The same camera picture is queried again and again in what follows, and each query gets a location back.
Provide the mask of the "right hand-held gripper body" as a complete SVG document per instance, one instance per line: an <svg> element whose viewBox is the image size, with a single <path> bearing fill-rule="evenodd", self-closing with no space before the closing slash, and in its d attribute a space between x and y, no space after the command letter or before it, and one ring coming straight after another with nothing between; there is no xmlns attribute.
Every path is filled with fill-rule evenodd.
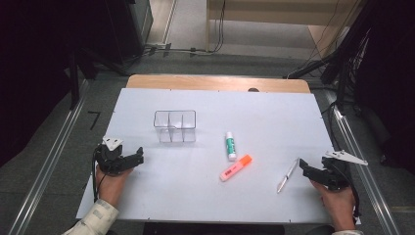
<svg viewBox="0 0 415 235"><path fill-rule="evenodd" d="M345 150L327 151L322 157L321 163L329 173L328 181L325 185L331 191L337 191L352 186L348 168L349 164L368 166L367 161L361 160Z"/></svg>

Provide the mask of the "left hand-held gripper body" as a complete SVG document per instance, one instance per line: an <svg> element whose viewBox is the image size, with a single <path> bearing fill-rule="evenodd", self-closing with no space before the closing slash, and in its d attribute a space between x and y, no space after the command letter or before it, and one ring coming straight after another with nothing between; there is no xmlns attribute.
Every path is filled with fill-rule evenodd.
<svg viewBox="0 0 415 235"><path fill-rule="evenodd" d="M131 159L121 155L122 142L122 139L104 137L102 143L96 148L94 159L103 173L117 175L133 168Z"/></svg>

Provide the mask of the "clear ballpoint pen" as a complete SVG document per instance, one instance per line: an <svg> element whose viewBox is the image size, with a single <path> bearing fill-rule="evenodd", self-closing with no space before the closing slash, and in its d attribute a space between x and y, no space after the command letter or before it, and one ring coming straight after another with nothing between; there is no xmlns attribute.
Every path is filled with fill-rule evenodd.
<svg viewBox="0 0 415 235"><path fill-rule="evenodd" d="M290 177L292 176L294 170L297 168L298 164L299 164L300 158L296 158L294 160L294 162L292 163L292 165L290 166L289 170L286 172L286 174L284 175L283 179L281 180L281 182L278 184L277 186L277 194L281 193L283 188L285 187L286 183L288 182L288 180L290 179Z"/></svg>

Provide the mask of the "clear plastic desk organizer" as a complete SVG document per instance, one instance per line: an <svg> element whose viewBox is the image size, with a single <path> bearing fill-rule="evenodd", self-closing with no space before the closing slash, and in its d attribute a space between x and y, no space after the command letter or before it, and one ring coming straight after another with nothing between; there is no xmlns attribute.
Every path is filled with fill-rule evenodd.
<svg viewBox="0 0 415 235"><path fill-rule="evenodd" d="M195 142L196 112L155 111L154 128L162 143Z"/></svg>

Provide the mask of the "orange highlighter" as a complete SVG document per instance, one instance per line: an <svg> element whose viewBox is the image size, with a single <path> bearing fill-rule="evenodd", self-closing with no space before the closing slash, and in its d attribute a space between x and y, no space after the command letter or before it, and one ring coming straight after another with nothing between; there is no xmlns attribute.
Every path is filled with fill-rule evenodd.
<svg viewBox="0 0 415 235"><path fill-rule="evenodd" d="M222 182L227 181L241 169L246 167L252 162L253 158L250 155L245 155L237 162L226 168L223 172L220 173L219 178Z"/></svg>

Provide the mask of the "person's left hand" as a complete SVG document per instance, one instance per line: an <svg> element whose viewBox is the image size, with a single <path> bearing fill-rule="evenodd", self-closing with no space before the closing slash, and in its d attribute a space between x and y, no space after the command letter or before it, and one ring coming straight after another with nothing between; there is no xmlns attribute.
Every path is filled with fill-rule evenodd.
<svg viewBox="0 0 415 235"><path fill-rule="evenodd" d="M116 176L107 176L100 168L96 167L96 182L99 184L99 198L113 207L117 207L122 195L125 182L133 169L128 169Z"/></svg>

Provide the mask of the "person's right hand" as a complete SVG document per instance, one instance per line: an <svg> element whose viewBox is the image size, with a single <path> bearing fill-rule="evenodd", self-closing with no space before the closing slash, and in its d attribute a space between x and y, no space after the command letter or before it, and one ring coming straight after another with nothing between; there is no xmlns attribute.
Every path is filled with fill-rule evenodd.
<svg viewBox="0 0 415 235"><path fill-rule="evenodd" d="M353 208L355 200L352 191L346 187L339 191L330 191L324 185L311 181L312 186L320 193L322 202L336 232L354 230Z"/></svg>

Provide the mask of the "green and white glue stick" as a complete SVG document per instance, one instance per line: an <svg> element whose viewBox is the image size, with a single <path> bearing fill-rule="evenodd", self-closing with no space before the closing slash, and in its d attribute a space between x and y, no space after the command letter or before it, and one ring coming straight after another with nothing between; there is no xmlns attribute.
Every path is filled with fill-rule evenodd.
<svg viewBox="0 0 415 235"><path fill-rule="evenodd" d="M237 160L234 137L231 132L225 134L226 151L228 160L234 162Z"/></svg>

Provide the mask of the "black metal stand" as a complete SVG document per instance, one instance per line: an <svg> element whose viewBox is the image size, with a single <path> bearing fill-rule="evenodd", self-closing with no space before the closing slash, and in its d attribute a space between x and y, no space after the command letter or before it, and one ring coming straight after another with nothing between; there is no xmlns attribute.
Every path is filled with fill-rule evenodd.
<svg viewBox="0 0 415 235"><path fill-rule="evenodd" d="M97 76L98 71L94 67L93 62L98 62L121 76L129 76L129 73L126 70L123 70L116 64L88 48L76 48L70 50L68 60L71 94L69 108L71 110L75 108L80 100L78 71L81 71L86 79L94 79Z"/></svg>

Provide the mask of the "black cabinet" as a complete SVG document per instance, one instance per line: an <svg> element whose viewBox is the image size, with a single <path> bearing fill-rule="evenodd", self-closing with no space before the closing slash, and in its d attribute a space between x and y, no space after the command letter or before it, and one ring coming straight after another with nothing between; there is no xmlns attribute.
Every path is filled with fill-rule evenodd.
<svg viewBox="0 0 415 235"><path fill-rule="evenodd" d="M150 0L105 0L115 39L112 60L123 64L141 56L154 18Z"/></svg>

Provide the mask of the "light wooden shelf unit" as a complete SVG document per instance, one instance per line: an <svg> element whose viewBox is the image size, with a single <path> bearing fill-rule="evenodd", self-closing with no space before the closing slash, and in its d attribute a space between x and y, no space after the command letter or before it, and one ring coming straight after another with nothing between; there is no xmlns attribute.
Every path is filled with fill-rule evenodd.
<svg viewBox="0 0 415 235"><path fill-rule="evenodd" d="M209 49L209 22L224 20L238 22L305 24L321 57L334 51L336 41L362 0L206 0L206 49Z"/></svg>

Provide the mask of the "metal floor rail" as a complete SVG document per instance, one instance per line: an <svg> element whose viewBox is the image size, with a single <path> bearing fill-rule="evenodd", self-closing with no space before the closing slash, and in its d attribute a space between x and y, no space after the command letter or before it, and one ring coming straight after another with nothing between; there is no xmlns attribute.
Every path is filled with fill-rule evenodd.
<svg viewBox="0 0 415 235"><path fill-rule="evenodd" d="M337 95L333 91L325 91L324 96L330 105L329 114L331 117L329 118L329 129L330 137L334 141L335 148L337 150L346 148L361 160L365 160L366 156L361 151L346 115L343 115L336 105ZM357 165L355 170L358 173L360 182L370 200L372 209L378 218L384 235L401 235L401 231L392 216L392 210L383 196L370 167Z"/></svg>
<svg viewBox="0 0 415 235"><path fill-rule="evenodd" d="M80 85L79 101L67 114L59 134L55 139L55 142L49 151L44 164L40 168L32 186L30 187L30 190L25 196L23 204L21 205L7 235L24 235L83 108L90 86L90 81L82 81Z"/></svg>

